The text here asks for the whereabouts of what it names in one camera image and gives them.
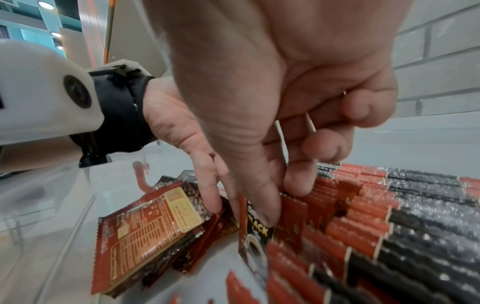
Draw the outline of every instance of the round light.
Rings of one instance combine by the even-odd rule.
[[[54,10],[54,6],[51,5],[50,3],[46,3],[45,1],[39,1],[38,2],[38,5],[41,6],[42,8],[46,9],[46,10]]]

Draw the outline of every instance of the grout line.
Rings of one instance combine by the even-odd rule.
[[[444,96],[454,96],[454,95],[476,93],[476,92],[480,92],[480,88],[464,89],[464,90],[450,91],[450,92],[446,92],[446,93],[438,93],[438,94],[420,95],[420,96],[415,96],[415,97],[400,98],[400,99],[397,100],[397,102],[416,101],[416,100],[421,101],[423,99],[431,99],[431,98],[444,97]]]
[[[480,51],[480,47],[468,48],[468,49],[465,49],[465,50],[456,51],[456,52],[448,53],[448,54],[445,54],[445,55],[440,55],[440,56],[436,56],[436,57],[432,57],[432,58],[423,59],[421,61],[416,61],[416,62],[412,62],[412,63],[406,64],[406,65],[398,66],[398,67],[395,68],[395,70],[400,70],[400,69],[404,69],[404,68],[419,66],[419,65],[422,65],[422,64],[425,64],[425,63],[429,63],[429,62],[433,62],[433,61],[437,61],[437,60],[441,60],[441,59],[445,59],[445,58],[449,58],[449,57],[453,57],[453,56],[457,56],[457,55],[462,55],[462,54],[466,54],[466,53],[472,53],[472,52],[476,52],[476,51]]]
[[[420,100],[417,100],[415,102],[415,115],[421,116],[422,115],[422,110],[423,110],[423,104]]]
[[[401,31],[401,32],[398,32],[397,33],[397,36],[399,35],[402,35],[402,34],[406,34],[406,33],[410,33],[410,32],[413,32],[413,31],[416,31],[418,29],[421,29],[425,26],[429,26],[429,25],[432,25],[434,23],[437,23],[437,22],[440,22],[440,21],[443,21],[443,20],[446,20],[448,18],[451,18],[451,17],[454,17],[454,16],[457,16],[457,15],[460,15],[460,14],[463,14],[465,12],[468,12],[468,11],[472,11],[474,9],[477,9],[477,8],[480,8],[480,3],[479,4],[474,4],[472,6],[469,6],[467,8],[464,8],[464,9],[461,9],[459,11],[456,11],[456,12],[453,12],[453,13],[450,13],[450,14],[447,14],[447,15],[443,15],[437,19],[433,19],[433,20],[430,20],[428,22],[425,22],[421,25],[418,25],[418,26],[414,26],[413,28],[409,28],[407,30],[404,30],[404,31]]]
[[[432,41],[432,26],[425,28],[425,38],[423,42],[423,57],[422,60],[426,60],[430,55],[430,43]]]

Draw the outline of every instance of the human hand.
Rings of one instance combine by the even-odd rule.
[[[238,191],[224,161],[212,149],[195,116],[183,102],[173,77],[152,79],[143,97],[143,115],[153,134],[188,154],[198,188],[210,212],[222,209],[217,175],[238,218]]]
[[[308,194],[317,159],[345,158],[354,126],[394,112],[390,55],[411,2],[143,0],[182,96],[266,225],[279,189]]]

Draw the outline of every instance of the plastic bin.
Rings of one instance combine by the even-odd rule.
[[[392,119],[359,130],[348,162],[480,178],[480,113]],[[226,302],[230,269],[255,297],[266,297],[237,254],[237,236],[214,246],[197,274],[167,272],[150,289],[137,284],[113,300],[90,296],[97,218],[138,199],[132,168],[149,165],[146,180],[192,169],[187,155],[156,143],[112,163],[30,171],[0,181],[0,303],[165,303],[178,293],[186,303]]]

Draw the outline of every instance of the row of packets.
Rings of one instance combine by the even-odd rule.
[[[456,233],[465,228],[469,214],[479,211],[478,198],[474,191],[452,191],[445,179],[459,181],[456,188],[463,189],[475,189],[478,180],[349,164],[319,164],[318,172],[309,196],[282,195],[276,227],[264,227],[244,202],[239,253],[267,291],[267,244],[276,239],[324,279],[367,294],[367,302],[480,302],[480,250],[472,233],[478,217],[469,222],[470,233]],[[437,210],[437,217],[418,212],[428,208]],[[345,297],[344,291],[323,284]]]
[[[225,198],[211,214],[191,170],[163,176],[139,200],[98,219],[91,293],[113,298],[138,281],[150,287],[165,271],[193,274],[207,250],[238,231]]]

